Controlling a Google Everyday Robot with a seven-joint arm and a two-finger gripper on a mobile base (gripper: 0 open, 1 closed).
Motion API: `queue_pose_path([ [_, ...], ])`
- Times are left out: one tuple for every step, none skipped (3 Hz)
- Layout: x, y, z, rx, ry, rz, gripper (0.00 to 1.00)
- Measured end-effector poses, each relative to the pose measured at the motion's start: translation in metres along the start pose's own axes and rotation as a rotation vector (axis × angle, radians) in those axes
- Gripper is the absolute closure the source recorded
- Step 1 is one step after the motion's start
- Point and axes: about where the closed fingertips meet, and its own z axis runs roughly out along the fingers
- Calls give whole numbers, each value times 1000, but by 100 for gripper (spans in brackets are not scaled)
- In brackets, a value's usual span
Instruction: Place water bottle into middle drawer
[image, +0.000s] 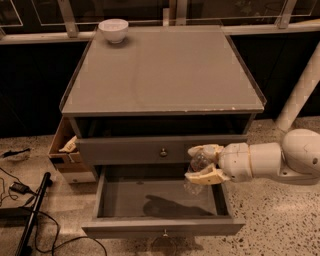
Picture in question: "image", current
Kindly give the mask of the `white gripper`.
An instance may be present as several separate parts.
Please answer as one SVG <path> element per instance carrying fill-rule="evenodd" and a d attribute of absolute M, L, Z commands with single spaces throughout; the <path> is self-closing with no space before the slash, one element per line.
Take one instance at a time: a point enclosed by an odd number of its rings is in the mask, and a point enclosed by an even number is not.
<path fill-rule="evenodd" d="M 249 164 L 249 146 L 246 143 L 232 143 L 226 146 L 218 144 L 206 144 L 194 146 L 188 149 L 188 154 L 194 157 L 198 153 L 204 153 L 210 159 L 219 157 L 217 169 L 213 164 L 200 172 L 187 172 L 185 177 L 193 184 L 215 185 L 230 179 L 233 182 L 245 182 L 251 179 Z"/>

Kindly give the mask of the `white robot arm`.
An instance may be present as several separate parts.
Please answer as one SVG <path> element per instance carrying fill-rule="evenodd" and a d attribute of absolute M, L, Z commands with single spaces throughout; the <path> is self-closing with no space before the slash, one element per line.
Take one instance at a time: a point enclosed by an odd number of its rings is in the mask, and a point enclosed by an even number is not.
<path fill-rule="evenodd" d="M 320 179 L 320 134 L 307 129 L 288 132 L 281 144 L 207 144 L 190 148 L 188 154 L 192 160 L 185 177 L 197 185 L 254 178 L 313 185 Z"/>

